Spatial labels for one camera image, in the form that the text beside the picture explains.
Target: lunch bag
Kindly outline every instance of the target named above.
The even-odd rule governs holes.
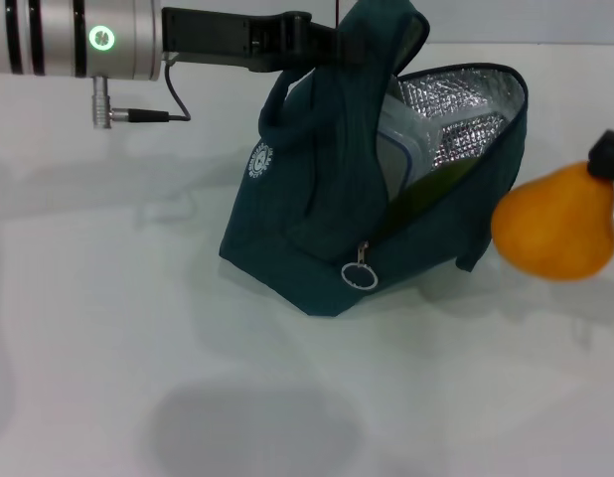
[[[517,178],[528,111],[509,67],[397,78],[405,104],[441,124],[441,142],[432,172],[390,200],[377,158],[384,96],[429,25],[407,0],[359,0],[339,29],[364,36],[365,62],[280,74],[220,252],[306,314],[330,317],[448,260],[472,271]]]

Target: black stripe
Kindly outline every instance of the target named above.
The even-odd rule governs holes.
[[[84,0],[73,0],[74,28],[76,37],[76,77],[86,77],[86,20]]]
[[[29,0],[29,31],[31,32],[31,60],[33,73],[45,75],[45,43],[42,38],[42,9],[40,0]]]
[[[20,53],[20,29],[18,27],[18,2],[5,0],[5,21],[7,24],[7,46],[11,73],[22,74],[22,55]]]

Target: green food item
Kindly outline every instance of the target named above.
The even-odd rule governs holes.
[[[479,157],[445,165],[409,186],[386,210],[383,224],[372,241],[381,241],[412,223],[448,194],[479,161]]]

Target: bag handle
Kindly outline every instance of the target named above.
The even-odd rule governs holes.
[[[289,87],[309,72],[310,70],[287,70],[276,80],[258,119],[258,132],[268,146],[284,149],[295,145],[309,133],[330,124],[340,114],[342,103],[339,100],[332,103],[321,101],[298,122],[278,125]]]

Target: green led light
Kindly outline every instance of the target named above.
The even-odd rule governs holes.
[[[115,44],[115,34],[108,27],[102,27],[101,25],[90,30],[88,39],[92,47],[101,52],[107,52]]]

